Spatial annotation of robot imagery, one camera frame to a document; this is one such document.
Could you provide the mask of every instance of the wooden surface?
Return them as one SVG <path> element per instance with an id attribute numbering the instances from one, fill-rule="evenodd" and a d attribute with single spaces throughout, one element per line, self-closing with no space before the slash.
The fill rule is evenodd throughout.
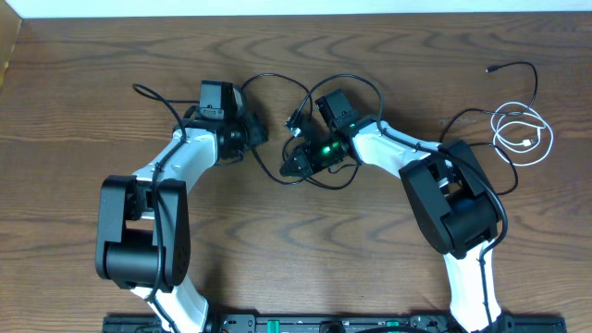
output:
<path id="1" fill-rule="evenodd" d="M 0 0 L 0 88 L 19 34 L 19 27 L 19 15 L 4 0 Z"/>
<path id="2" fill-rule="evenodd" d="M 0 96 L 0 330 L 98 331 L 106 314 L 148 312 L 94 271 L 103 179 L 151 161 L 174 125 L 133 82 L 195 98 L 201 80 L 275 71 L 312 86 L 352 72 L 385 94 L 391 126 L 436 140 L 465 107 L 527 101 L 528 68 L 484 73 L 518 59 L 539 69 L 535 107 L 556 141 L 502 198 L 510 231 L 495 251 L 496 292 L 504 309 L 561 314 L 570 332 L 592 331 L 592 14 L 27 20 Z M 338 86 L 376 112 L 357 82 L 321 93 Z M 302 92 L 263 79 L 248 93 L 270 131 L 260 154 L 277 172 L 282 124 Z M 488 117 L 464 117 L 450 136 L 490 140 Z M 477 155 L 497 189 L 512 185 L 492 151 Z M 208 170 L 190 210 L 191 279 L 214 305 L 268 314 L 449 306 L 442 257 L 401 183 L 375 166 L 333 192 L 279 186 L 248 155 Z"/>

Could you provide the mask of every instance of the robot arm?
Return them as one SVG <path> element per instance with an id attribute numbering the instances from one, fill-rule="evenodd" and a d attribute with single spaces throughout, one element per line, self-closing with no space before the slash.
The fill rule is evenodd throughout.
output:
<path id="1" fill-rule="evenodd" d="M 452 315 L 468 332 L 487 327 L 489 322 L 478 259 L 481 251 L 498 235 L 498 214 L 485 188 L 475 181 L 473 172 L 413 148 L 420 144 L 462 159 L 487 183 L 470 146 L 462 141 L 423 142 L 382 121 L 380 128 L 389 136 L 384 135 L 375 119 L 358 115 L 342 90 L 315 102 L 330 134 L 320 141 L 307 139 L 306 143 L 296 147 L 280 169 L 282 176 L 310 177 L 350 156 L 358 164 L 376 165 L 401 179 L 419 228 L 430 245 L 444 255 Z M 448 185 L 452 182 L 461 182 L 463 186 L 449 193 Z M 493 289 L 491 255 L 488 252 L 484 258 L 485 277 L 489 313 L 495 321 L 501 310 Z"/>
<path id="2" fill-rule="evenodd" d="M 265 127 L 248 111 L 240 88 L 226 82 L 203 81 L 202 107 L 193 106 L 195 118 L 182 120 L 170 144 L 132 176 L 109 176 L 101 189 L 95 266 L 101 278 L 147 299 L 166 331 L 202 332 L 208 304 L 193 287 L 187 271 L 191 254 L 187 195 L 206 169 L 218 159 L 242 158 L 267 141 Z M 158 204 L 152 202 L 156 164 L 172 154 L 157 174 Z M 154 220 L 160 212 L 162 283 L 158 271 L 156 232 L 133 227 L 139 219 Z"/>

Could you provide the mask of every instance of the white wall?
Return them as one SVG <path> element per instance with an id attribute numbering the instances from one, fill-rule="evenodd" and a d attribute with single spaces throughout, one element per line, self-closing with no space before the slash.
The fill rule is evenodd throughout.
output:
<path id="1" fill-rule="evenodd" d="M 6 0 L 24 19 L 588 11 L 592 0 Z"/>

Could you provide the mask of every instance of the wooden table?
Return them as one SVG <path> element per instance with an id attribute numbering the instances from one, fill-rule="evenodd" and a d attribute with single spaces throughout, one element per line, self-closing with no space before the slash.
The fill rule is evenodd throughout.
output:
<path id="1" fill-rule="evenodd" d="M 312 86 L 351 72 L 385 94 L 391 126 L 436 140 L 465 107 L 527 101 L 529 68 L 484 73 L 522 59 L 538 67 L 535 108 L 556 141 L 502 198 L 510 231 L 495 251 L 496 292 L 513 313 L 561 314 L 570 332 L 589 332 L 592 14 L 26 20 L 0 96 L 0 330 L 98 331 L 104 315 L 148 313 L 94 270 L 102 181 L 150 162 L 175 123 L 133 82 L 196 98 L 201 80 L 274 71 Z M 338 86 L 363 113 L 376 112 L 361 83 L 320 93 Z M 289 137 L 282 125 L 302 91 L 262 79 L 248 94 L 270 132 L 260 155 L 278 172 Z M 450 137 L 488 141 L 488 121 L 467 115 Z M 493 151 L 476 153 L 497 189 L 512 185 Z M 350 172 L 325 179 L 337 184 Z M 279 186 L 249 154 L 208 170 L 190 210 L 191 278 L 215 306 L 263 314 L 449 306 L 442 257 L 416 226 L 401 183 L 375 166 L 334 192 Z"/>

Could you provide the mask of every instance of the coiled white cable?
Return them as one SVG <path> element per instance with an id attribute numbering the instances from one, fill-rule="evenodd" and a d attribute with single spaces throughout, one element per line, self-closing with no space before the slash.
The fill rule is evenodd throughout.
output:
<path id="1" fill-rule="evenodd" d="M 505 104 L 501 105 L 500 107 L 498 107 L 498 109 L 496 110 L 496 113 L 491 116 L 491 119 L 489 121 L 489 124 L 491 125 L 491 130 L 493 130 L 492 143 L 496 144 L 496 141 L 499 141 L 499 143 L 501 143 L 501 145 L 503 145 L 507 149 L 509 149 L 517 154 L 524 154 L 524 153 L 528 153 L 538 147 L 538 145 L 541 142 L 541 131 L 549 130 L 549 134 L 550 134 L 549 148 L 547 148 L 547 151 L 545 152 L 545 154 L 542 157 L 540 157 L 536 161 L 529 162 L 529 163 L 522 163 L 522 164 L 514 163 L 514 165 L 516 167 L 528 167 L 528 166 L 535 165 L 536 163 L 544 160 L 551 152 L 551 147 L 553 146 L 553 129 L 551 129 L 551 126 L 547 123 L 547 121 L 545 121 L 545 119 L 543 119 L 543 117 L 541 117 L 538 114 L 538 112 L 535 109 L 533 109 L 532 107 L 528 108 L 526 111 L 524 111 L 523 115 L 533 117 L 534 119 L 540 121 L 542 123 L 542 126 L 530 124 L 530 123 L 519 121 L 519 120 L 510 121 L 506 124 L 501 125 L 501 121 L 506 117 L 506 115 L 501 113 L 500 110 L 502 110 L 504 107 L 506 107 L 508 105 L 520 105 L 522 107 L 527 107 L 526 105 L 524 105 L 520 102 L 508 102 L 508 103 L 505 103 Z M 494 121 L 495 121 L 496 117 L 499 117 L 499 119 L 498 119 L 497 125 L 494 125 Z M 527 126 L 527 127 L 531 127 L 531 128 L 536 129 L 536 143 L 534 145 L 532 145 L 532 141 L 530 139 L 525 139 L 525 140 L 522 140 L 521 142 L 511 142 L 511 141 L 507 140 L 506 138 L 504 138 L 501 135 L 501 131 L 511 125 L 523 125 L 523 126 Z M 530 146 L 530 148 L 525 149 L 525 150 L 517 150 L 514 148 L 514 147 L 519 147 L 519 146 L 523 146 L 523 147 Z M 500 152 L 498 150 L 496 150 L 496 153 L 498 153 L 499 157 L 502 160 L 504 160 L 506 163 L 510 163 L 504 156 L 502 156 L 500 154 Z"/>

